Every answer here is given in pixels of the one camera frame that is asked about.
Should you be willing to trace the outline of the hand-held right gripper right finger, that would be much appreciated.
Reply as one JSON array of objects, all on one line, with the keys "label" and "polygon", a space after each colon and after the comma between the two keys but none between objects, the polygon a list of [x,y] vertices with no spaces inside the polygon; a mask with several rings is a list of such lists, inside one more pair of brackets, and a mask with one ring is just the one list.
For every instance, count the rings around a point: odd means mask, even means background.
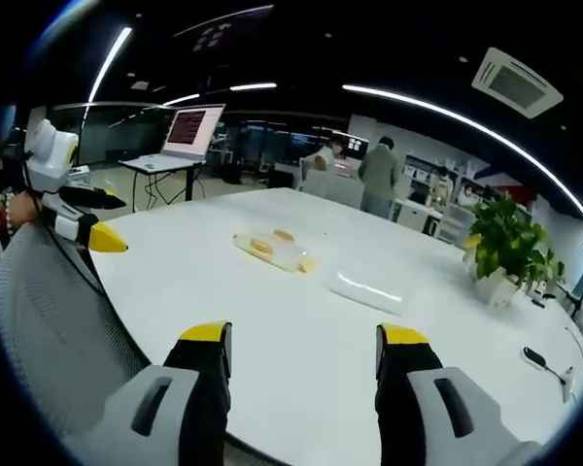
[{"label": "hand-held right gripper right finger", "polygon": [[445,367],[418,331],[376,331],[375,411],[383,465],[528,465],[541,445],[518,440],[501,409],[462,370]]}]

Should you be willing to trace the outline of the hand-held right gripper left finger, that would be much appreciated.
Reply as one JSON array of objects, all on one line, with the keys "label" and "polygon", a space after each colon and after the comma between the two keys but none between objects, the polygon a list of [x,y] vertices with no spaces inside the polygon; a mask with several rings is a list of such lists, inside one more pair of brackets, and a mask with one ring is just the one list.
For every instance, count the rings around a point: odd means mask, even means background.
[{"label": "hand-held right gripper left finger", "polygon": [[193,326],[165,361],[113,393],[101,420],[72,439],[82,465],[221,465],[231,398],[228,320]]}]

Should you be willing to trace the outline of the person's left hand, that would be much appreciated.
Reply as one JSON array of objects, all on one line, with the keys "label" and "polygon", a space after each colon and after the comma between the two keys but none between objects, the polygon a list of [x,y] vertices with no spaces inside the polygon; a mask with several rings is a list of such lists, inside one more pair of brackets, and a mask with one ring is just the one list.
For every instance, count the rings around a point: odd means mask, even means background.
[{"label": "person's left hand", "polygon": [[21,192],[9,198],[6,210],[7,224],[17,230],[37,219],[41,212],[41,200],[28,192]]}]

